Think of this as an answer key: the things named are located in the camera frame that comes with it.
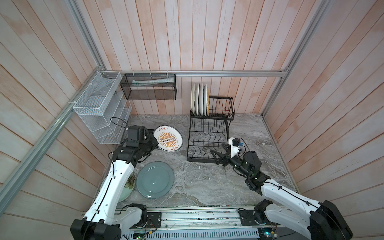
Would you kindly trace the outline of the black wire dish rack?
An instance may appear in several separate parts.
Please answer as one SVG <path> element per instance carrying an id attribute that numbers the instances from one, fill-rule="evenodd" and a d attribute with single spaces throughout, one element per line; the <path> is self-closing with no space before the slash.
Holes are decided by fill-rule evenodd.
<path id="1" fill-rule="evenodd" d="M 230 138 L 229 127 L 235 118 L 232 97 L 210 96 L 208 116 L 198 116 L 190 112 L 190 128 L 187 147 L 187 161 L 214 164 L 211 150 L 226 153 Z"/>

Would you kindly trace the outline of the orange sunburst plate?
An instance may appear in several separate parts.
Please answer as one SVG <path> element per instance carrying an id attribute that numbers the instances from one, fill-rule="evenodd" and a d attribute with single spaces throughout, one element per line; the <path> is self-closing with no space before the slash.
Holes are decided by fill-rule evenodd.
<path id="1" fill-rule="evenodd" d="M 171 126 L 159 126 L 153 135 L 158 141 L 158 148 L 167 152 L 178 151 L 184 142 L 181 133 Z"/>
<path id="2" fill-rule="evenodd" d="M 195 115 L 199 115 L 200 84 L 195 85 Z"/>

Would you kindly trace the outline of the white plate cloud outline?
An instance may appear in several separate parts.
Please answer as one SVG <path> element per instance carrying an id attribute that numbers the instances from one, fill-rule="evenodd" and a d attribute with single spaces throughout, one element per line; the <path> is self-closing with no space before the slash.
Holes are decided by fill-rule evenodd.
<path id="1" fill-rule="evenodd" d="M 204 113 L 204 116 L 207 116 L 207 107 L 208 107 L 208 88 L 207 88 L 207 85 L 204 85 L 204 88 L 203 88 L 203 113 Z"/>

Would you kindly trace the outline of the white plate green patterned rim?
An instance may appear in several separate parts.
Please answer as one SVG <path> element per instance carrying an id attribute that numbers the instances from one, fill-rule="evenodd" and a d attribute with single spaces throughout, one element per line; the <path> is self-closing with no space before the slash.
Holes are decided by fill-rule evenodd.
<path id="1" fill-rule="evenodd" d="M 199 114 L 200 116 L 204 115 L 204 86 L 200 84 L 199 89 Z"/>

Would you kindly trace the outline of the cream floral plate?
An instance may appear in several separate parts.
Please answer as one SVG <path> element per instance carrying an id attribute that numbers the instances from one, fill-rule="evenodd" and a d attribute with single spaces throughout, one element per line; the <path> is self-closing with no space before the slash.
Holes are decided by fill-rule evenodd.
<path id="1" fill-rule="evenodd" d="M 192 112 L 192 115 L 196 114 L 195 103 L 196 103 L 196 84 L 194 84 L 192 86 L 192 91 L 191 91 L 191 112 Z"/>

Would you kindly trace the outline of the yellow woven round trivet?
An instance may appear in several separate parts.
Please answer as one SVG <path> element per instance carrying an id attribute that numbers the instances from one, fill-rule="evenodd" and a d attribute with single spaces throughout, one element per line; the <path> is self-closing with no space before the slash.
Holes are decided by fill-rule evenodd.
<path id="1" fill-rule="evenodd" d="M 206 116 L 209 116 L 210 114 L 210 97 L 209 97 L 209 93 L 207 92 L 207 100 L 206 100 Z"/>

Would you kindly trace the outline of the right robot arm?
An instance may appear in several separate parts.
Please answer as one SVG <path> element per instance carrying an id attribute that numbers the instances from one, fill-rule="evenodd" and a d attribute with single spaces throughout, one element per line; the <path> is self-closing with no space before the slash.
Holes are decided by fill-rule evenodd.
<path id="1" fill-rule="evenodd" d="M 255 206 L 258 224 L 276 223 L 309 240 L 350 240 L 353 232 L 341 212 L 330 201 L 319 202 L 304 197 L 273 180 L 261 171 L 261 161 L 254 151 L 239 156 L 240 143 L 223 145 L 226 153 L 212 150 L 217 165 L 230 165 L 245 178 L 251 191 L 265 196 Z"/>

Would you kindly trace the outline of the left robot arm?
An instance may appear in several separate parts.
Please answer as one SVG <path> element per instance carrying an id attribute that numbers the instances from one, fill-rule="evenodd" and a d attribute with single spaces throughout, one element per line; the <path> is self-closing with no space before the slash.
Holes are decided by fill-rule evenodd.
<path id="1" fill-rule="evenodd" d="M 81 220 L 75 219 L 70 231 L 75 240 L 119 240 L 123 233 L 135 226 L 146 227 L 147 207 L 129 204 L 116 215 L 119 198 L 141 158 L 151 155 L 158 141 L 153 130 L 143 126 L 127 128 L 127 137 L 113 152 L 111 167 L 94 203 Z"/>

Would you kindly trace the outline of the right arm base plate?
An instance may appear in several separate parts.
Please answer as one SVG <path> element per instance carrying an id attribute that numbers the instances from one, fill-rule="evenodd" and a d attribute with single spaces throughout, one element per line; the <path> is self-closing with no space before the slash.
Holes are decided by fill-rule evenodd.
<path id="1" fill-rule="evenodd" d="M 242 226 L 264 226 L 269 223 L 264 212 L 259 210 L 237 209 Z"/>

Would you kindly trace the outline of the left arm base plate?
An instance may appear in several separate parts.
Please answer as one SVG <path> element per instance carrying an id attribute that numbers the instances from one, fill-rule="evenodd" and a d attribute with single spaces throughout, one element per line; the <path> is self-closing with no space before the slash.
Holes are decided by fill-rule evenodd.
<path id="1" fill-rule="evenodd" d="M 149 212 L 145 217 L 144 228 L 154 228 L 159 229 L 162 223 L 162 213 L 161 212 Z"/>

